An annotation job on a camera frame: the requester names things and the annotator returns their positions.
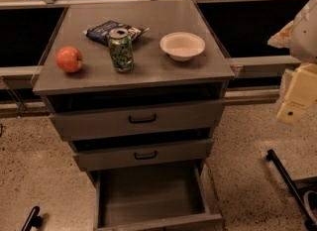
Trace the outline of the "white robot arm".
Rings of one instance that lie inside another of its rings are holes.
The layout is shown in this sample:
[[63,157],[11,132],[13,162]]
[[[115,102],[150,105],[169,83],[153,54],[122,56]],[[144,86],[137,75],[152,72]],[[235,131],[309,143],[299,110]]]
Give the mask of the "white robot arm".
[[288,48],[301,65],[284,73],[276,120],[297,122],[317,100],[317,0],[309,0],[295,18],[271,36],[267,44]]

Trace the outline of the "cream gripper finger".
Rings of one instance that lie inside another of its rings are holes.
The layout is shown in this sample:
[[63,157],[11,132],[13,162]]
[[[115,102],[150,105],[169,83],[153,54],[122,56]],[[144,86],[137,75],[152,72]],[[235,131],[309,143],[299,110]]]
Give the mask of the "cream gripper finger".
[[304,63],[295,71],[287,70],[282,90],[276,120],[293,124],[317,101],[317,64]]
[[293,22],[287,23],[279,32],[271,36],[267,44],[271,47],[283,49],[290,47],[290,35],[293,27]]

